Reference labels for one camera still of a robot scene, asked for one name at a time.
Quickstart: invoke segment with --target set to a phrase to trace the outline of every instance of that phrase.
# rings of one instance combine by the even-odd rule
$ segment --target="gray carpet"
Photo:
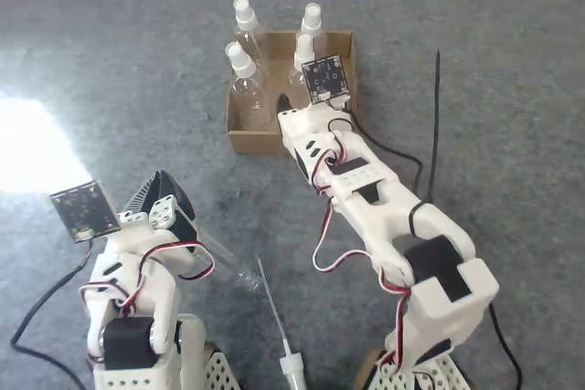
[[[495,304],[526,388],[585,387],[585,0],[251,1],[269,28],[296,28],[303,4],[316,1],[327,27],[355,31],[363,123],[425,163],[433,54],[441,48],[436,203],[470,233],[500,282]],[[349,388],[364,355],[392,327],[396,302],[364,260],[330,275],[312,269],[324,200],[290,159],[230,150],[223,47],[231,2],[0,0],[1,96],[40,101],[118,208],[151,172],[170,171],[205,228],[240,254],[262,256],[309,386]],[[22,130],[34,127],[24,121]],[[2,139],[5,147],[13,142],[18,137]],[[23,172],[42,174],[49,162]],[[411,181],[408,163],[388,163]],[[0,204],[0,387],[72,388],[7,344],[28,307],[83,249],[41,193],[4,190]],[[335,218],[323,256],[359,245]],[[58,293],[24,337],[88,385],[77,287],[89,274]],[[286,388],[263,294],[221,276],[182,291],[182,311],[204,319],[246,388]],[[488,319],[454,355],[478,388],[514,387]]]

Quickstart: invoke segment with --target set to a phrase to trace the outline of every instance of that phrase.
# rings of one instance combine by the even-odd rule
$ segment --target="cardboard box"
[[[293,65],[297,31],[273,31],[266,34],[268,52],[269,77],[264,84],[269,99],[270,110],[276,114],[276,102],[281,93],[288,93],[288,72]],[[349,31],[327,33],[330,55],[341,56],[346,73],[347,86],[351,99],[346,104],[352,111],[357,111],[357,75],[356,75],[356,42]],[[296,109],[307,105],[306,102],[291,104]],[[287,153],[282,146],[281,132],[276,116],[265,131],[240,130],[237,124],[235,109],[228,99],[228,137],[231,147],[238,154],[283,154]]]

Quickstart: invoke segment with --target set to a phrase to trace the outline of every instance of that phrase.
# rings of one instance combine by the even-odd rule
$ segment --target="red wire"
[[[392,352],[385,353],[382,358],[379,360],[379,365],[382,366],[386,363],[391,363],[394,361],[394,356],[396,355],[396,368],[392,374],[396,374],[400,367],[402,367],[402,359],[403,359],[403,350],[404,350],[404,306],[406,305],[406,301],[409,298],[409,293],[404,294],[400,297],[399,304],[396,310],[396,350]]]
[[[148,250],[146,253],[144,253],[142,259],[140,260],[140,264],[138,265],[138,280],[136,282],[136,289],[134,290],[132,295],[128,299],[126,299],[126,301],[122,305],[122,309],[127,310],[129,307],[135,306],[134,303],[136,302],[138,294],[140,294],[140,291],[142,290],[142,287],[144,284],[143,269],[144,269],[144,263],[146,263],[147,259],[149,259],[157,251],[167,250],[170,248],[187,248],[187,247],[201,247],[201,248],[203,248],[204,251],[211,257],[211,262],[209,263],[209,266],[207,266],[205,269],[203,269],[200,273],[197,273],[195,276],[193,276],[193,277],[180,276],[181,279],[185,279],[185,280],[203,279],[205,276],[207,276],[209,273],[211,273],[215,269],[216,264],[215,264],[215,260],[213,259],[213,256],[211,256],[211,253],[209,252],[209,250],[207,250],[207,248],[199,241],[171,242],[171,243],[160,244],[158,246],[152,247],[150,250]]]

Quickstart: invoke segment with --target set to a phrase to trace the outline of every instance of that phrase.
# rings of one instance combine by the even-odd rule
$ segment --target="electronic component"
[[[118,216],[96,181],[57,192],[50,199],[75,242],[121,229]]]
[[[313,104],[349,94],[346,73],[338,55],[304,63],[303,76]]]

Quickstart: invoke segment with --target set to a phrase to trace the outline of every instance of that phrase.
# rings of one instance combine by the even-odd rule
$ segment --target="perforated metal bracket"
[[[240,390],[236,377],[222,352],[213,352],[205,367],[207,390]]]
[[[416,390],[417,388],[422,390],[432,390],[433,388],[435,390],[472,390],[457,364],[449,355],[418,365],[415,371],[417,373],[410,372],[386,377],[385,367],[388,366],[382,367],[382,373],[376,367],[376,372],[371,378],[367,390]]]

